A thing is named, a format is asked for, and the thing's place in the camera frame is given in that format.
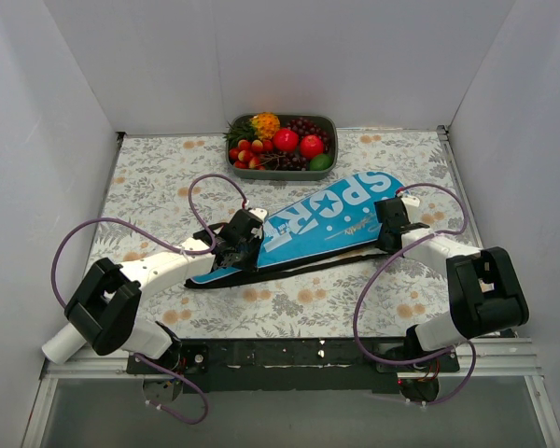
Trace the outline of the red apple right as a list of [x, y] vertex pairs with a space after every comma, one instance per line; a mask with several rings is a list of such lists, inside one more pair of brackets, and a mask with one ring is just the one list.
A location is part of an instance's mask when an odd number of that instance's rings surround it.
[[299, 152], [302, 157], [312, 160], [314, 157], [323, 154], [325, 144], [317, 135], [306, 135], [300, 142]]

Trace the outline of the dark grape bunch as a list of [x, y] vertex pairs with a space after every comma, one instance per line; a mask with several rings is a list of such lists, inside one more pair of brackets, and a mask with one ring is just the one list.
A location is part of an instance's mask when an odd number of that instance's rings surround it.
[[[310, 135], [310, 134], [317, 135], [325, 144], [325, 151], [323, 154], [330, 155], [332, 141], [330, 139], [329, 134], [326, 131], [323, 131], [319, 126], [316, 126], [311, 120], [306, 118], [294, 119], [290, 121], [288, 125], [281, 128], [288, 128], [294, 131], [295, 133], [297, 133], [300, 137], [300, 142], [302, 138], [306, 135]], [[273, 161], [269, 165], [269, 170], [266, 171], [291, 171], [291, 172], [310, 171], [309, 160], [301, 156], [299, 152], [299, 147], [300, 147], [300, 143], [293, 152], [279, 151], [274, 147]]]

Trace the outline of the orange toy pineapple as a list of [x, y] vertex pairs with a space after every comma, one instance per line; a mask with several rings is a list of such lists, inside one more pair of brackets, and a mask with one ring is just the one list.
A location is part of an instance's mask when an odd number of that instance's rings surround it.
[[270, 112], [263, 112], [250, 119], [250, 125], [258, 140], [271, 140], [281, 128], [280, 119]]

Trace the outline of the red apple left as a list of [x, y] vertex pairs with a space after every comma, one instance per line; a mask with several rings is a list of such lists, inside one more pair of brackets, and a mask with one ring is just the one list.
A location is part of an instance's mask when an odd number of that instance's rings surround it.
[[283, 152], [293, 152], [299, 142], [299, 135], [288, 128], [280, 128], [273, 136], [274, 147]]

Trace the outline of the white shuttlecock tube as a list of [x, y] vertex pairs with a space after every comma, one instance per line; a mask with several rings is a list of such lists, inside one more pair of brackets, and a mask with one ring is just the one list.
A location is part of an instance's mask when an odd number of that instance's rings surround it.
[[68, 323], [51, 339], [44, 343], [41, 350], [47, 360], [62, 365], [86, 344], [85, 338]]

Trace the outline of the red apple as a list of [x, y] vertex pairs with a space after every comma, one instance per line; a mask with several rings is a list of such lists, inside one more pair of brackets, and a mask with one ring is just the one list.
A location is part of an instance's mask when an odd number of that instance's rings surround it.
[[306, 135], [300, 142], [299, 152], [302, 157], [312, 160], [314, 157], [323, 154], [325, 144], [317, 135]]
[[280, 128], [273, 136], [274, 147], [283, 152], [293, 152], [299, 142], [299, 135], [288, 128]]

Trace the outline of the grey fruit tray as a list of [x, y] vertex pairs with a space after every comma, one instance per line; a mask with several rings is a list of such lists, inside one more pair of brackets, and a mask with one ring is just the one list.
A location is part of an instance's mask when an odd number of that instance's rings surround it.
[[291, 171], [266, 171], [266, 170], [249, 170], [238, 169], [231, 165], [228, 158], [228, 150], [231, 146], [237, 144], [240, 140], [246, 139], [253, 141], [258, 139], [250, 125], [250, 119], [257, 114], [243, 114], [237, 117], [234, 121], [228, 124], [228, 129], [224, 133], [225, 138], [225, 158], [231, 171], [243, 179], [257, 179], [257, 180], [278, 180], [278, 181], [314, 181], [321, 180], [329, 175], [338, 159], [338, 135], [333, 121], [327, 117], [311, 114], [287, 114], [287, 113], [274, 113], [279, 119], [281, 127], [285, 127], [294, 119], [306, 118], [311, 120], [316, 126], [319, 126], [323, 131], [326, 131], [332, 141], [330, 155], [333, 158], [332, 166], [321, 172], [305, 171], [305, 172], [291, 172]]

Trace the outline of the blue sport racket bag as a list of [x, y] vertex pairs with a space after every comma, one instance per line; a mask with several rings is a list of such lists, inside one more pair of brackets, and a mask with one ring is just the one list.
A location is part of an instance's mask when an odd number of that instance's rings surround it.
[[237, 287], [333, 267], [330, 258], [377, 241], [381, 222], [375, 204], [394, 197], [402, 186], [383, 172], [340, 179], [266, 218], [251, 271], [219, 269], [190, 278], [185, 287]]

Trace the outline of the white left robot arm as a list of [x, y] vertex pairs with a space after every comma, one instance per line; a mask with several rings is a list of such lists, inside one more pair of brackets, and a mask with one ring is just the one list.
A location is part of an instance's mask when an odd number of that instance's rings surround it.
[[220, 229], [195, 234], [171, 250], [121, 264], [94, 262], [66, 304], [68, 324], [43, 345], [44, 355], [62, 364], [87, 343], [99, 356], [120, 349], [147, 357], [158, 372], [173, 371], [180, 360], [174, 334], [139, 318], [139, 305], [190, 278], [253, 267], [267, 216], [262, 208], [241, 209]]

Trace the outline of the green lime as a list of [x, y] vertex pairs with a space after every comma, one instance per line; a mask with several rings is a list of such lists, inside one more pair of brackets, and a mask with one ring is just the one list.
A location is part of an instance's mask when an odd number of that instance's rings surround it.
[[310, 171], [324, 171], [333, 164], [333, 158], [329, 154], [319, 154], [309, 161]]

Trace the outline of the floral table mat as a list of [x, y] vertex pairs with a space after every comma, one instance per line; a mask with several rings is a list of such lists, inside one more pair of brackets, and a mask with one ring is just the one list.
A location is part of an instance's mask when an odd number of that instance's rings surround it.
[[[126, 138], [105, 198], [105, 223], [90, 228], [91, 259], [132, 261], [178, 244], [202, 221], [229, 219], [242, 197], [275, 212], [321, 189], [320, 182], [239, 179], [217, 135]], [[477, 245], [450, 198], [459, 182], [434, 132], [341, 130], [336, 181], [368, 171], [391, 174], [421, 199], [421, 219]], [[254, 285], [193, 290], [180, 285], [144, 301], [141, 317], [182, 338], [400, 336], [448, 307], [445, 280], [401, 259], [385, 267], [366, 257], [335, 268]]]

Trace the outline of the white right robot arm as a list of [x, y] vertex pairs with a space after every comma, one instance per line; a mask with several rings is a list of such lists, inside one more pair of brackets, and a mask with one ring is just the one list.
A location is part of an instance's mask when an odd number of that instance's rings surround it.
[[413, 221], [418, 200], [384, 199], [374, 204], [380, 224], [376, 246], [417, 261], [447, 282], [448, 310], [407, 329], [405, 363], [424, 371], [438, 351], [469, 339], [527, 323], [529, 309], [509, 253], [501, 247], [462, 245]]

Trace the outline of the small red peaches cluster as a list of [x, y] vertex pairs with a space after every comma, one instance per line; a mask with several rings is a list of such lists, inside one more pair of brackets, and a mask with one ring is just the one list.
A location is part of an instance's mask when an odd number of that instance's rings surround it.
[[228, 150], [228, 158], [231, 165], [238, 169], [269, 170], [273, 150], [270, 140], [242, 139]]

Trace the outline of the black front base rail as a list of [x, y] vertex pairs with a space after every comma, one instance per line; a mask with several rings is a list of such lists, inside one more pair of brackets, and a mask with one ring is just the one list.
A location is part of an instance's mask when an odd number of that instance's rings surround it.
[[204, 392], [370, 390], [399, 392], [397, 375], [455, 373], [454, 353], [417, 365], [392, 366], [365, 357], [351, 338], [193, 339], [156, 362]]

